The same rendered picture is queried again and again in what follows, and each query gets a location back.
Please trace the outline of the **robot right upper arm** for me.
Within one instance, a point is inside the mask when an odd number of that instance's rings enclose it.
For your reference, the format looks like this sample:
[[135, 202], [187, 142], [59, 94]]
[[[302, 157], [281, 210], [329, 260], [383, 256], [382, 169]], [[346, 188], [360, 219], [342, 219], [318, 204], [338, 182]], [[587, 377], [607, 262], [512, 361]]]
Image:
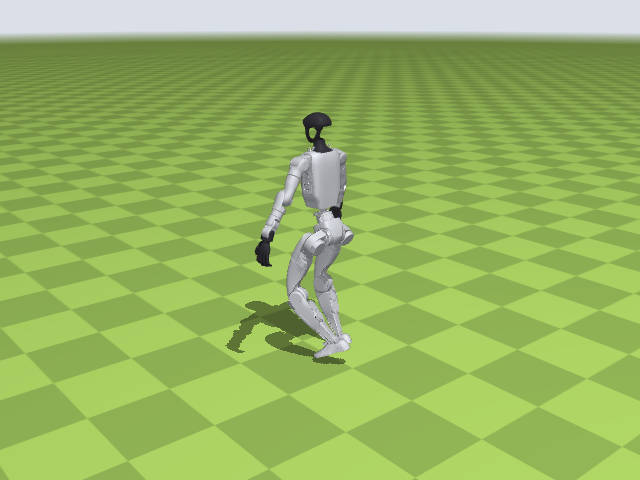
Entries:
[[346, 184], [347, 181], [347, 177], [346, 177], [346, 159], [347, 159], [347, 154], [337, 148], [335, 148], [339, 155], [340, 155], [340, 188], [343, 187]]

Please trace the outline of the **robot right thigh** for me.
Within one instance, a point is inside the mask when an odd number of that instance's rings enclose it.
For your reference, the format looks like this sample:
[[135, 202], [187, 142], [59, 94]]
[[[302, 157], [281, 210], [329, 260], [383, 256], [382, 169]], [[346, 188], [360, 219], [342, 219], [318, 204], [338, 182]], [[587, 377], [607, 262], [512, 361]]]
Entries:
[[338, 256], [341, 250], [341, 245], [347, 245], [354, 237], [353, 232], [347, 225], [343, 224], [343, 228], [345, 230], [345, 238], [334, 245], [325, 246], [324, 250], [316, 256], [314, 267], [314, 287], [318, 291], [325, 292], [331, 289], [332, 279], [327, 274], [327, 269], [333, 264]]

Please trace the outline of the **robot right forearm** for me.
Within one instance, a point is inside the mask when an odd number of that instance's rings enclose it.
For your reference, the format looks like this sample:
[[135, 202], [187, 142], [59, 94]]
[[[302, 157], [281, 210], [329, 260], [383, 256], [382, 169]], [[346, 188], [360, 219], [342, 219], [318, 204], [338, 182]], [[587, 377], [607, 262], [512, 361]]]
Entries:
[[341, 202], [342, 202], [343, 197], [344, 197], [344, 192], [346, 191], [346, 185], [347, 185], [347, 183], [343, 187], [340, 188], [340, 193], [339, 193], [339, 196], [338, 196], [337, 204], [334, 207], [340, 208]]

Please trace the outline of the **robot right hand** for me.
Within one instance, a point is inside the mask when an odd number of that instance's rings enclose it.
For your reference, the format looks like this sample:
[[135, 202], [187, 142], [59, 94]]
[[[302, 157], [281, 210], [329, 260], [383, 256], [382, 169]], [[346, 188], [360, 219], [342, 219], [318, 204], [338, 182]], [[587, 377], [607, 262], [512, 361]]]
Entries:
[[338, 218], [339, 217], [341, 219], [341, 216], [342, 216], [342, 212], [341, 212], [342, 204], [343, 204], [343, 200], [341, 202], [340, 208], [334, 207], [334, 206], [332, 206], [330, 208], [329, 211], [332, 211], [334, 218]]

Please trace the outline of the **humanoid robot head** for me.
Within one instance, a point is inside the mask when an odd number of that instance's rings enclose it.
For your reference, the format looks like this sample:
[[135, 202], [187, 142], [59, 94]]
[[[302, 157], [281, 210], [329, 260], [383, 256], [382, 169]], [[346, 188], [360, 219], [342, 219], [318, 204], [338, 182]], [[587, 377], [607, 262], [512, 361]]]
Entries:
[[[325, 139], [320, 137], [320, 133], [323, 127], [332, 125], [331, 119], [326, 114], [321, 112], [311, 113], [303, 119], [303, 124], [305, 126], [307, 140], [310, 143], [313, 143], [313, 147], [315, 147], [313, 151], [321, 153], [333, 151], [332, 149], [327, 147]], [[309, 129], [313, 127], [317, 131], [314, 139], [310, 138], [309, 136]]]

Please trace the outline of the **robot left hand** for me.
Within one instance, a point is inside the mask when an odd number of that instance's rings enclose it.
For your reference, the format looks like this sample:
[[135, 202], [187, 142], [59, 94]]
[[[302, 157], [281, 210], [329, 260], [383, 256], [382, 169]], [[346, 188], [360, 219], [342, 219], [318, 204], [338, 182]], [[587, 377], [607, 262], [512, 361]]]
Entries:
[[271, 267], [272, 265], [269, 263], [269, 254], [270, 254], [270, 242], [273, 241], [274, 231], [270, 231], [268, 239], [263, 237], [261, 234], [261, 242], [259, 242], [258, 246], [255, 249], [255, 254], [257, 255], [257, 262], [262, 266]]

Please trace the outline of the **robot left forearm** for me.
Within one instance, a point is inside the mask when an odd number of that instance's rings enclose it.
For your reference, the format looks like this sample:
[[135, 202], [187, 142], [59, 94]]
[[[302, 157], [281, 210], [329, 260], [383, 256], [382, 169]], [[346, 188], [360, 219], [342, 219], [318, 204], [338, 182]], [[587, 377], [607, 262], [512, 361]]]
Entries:
[[283, 217], [283, 214], [285, 214], [286, 212], [285, 207], [282, 206], [284, 196], [285, 196], [284, 191], [279, 191], [276, 194], [274, 205], [272, 207], [273, 210], [266, 221], [265, 227], [262, 230], [262, 236], [267, 239], [269, 237], [270, 231], [273, 230], [275, 235], [275, 232], [279, 227], [279, 223]]

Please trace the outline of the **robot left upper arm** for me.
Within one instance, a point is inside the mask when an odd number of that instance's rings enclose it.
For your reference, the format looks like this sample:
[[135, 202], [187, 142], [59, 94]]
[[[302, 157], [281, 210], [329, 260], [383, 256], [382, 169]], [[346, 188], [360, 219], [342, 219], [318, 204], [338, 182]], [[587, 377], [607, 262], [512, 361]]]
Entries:
[[299, 185], [302, 174], [307, 172], [310, 166], [310, 156], [302, 155], [290, 161], [289, 172], [285, 180], [285, 196], [282, 206], [287, 207], [292, 204], [294, 193]]

